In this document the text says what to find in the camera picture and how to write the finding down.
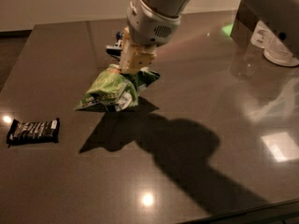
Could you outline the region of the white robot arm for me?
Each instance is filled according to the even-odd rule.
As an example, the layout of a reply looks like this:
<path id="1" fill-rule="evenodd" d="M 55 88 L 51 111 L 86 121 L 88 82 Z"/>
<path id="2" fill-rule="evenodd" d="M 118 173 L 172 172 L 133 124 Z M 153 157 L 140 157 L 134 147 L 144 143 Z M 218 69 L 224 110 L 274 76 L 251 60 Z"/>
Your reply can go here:
<path id="1" fill-rule="evenodd" d="M 180 14 L 190 0 L 131 0 L 128 26 L 123 30 L 120 67 L 135 74 L 156 57 L 155 50 L 168 43 L 180 25 Z M 299 60 L 299 0 L 242 0 L 291 52 L 282 65 Z"/>

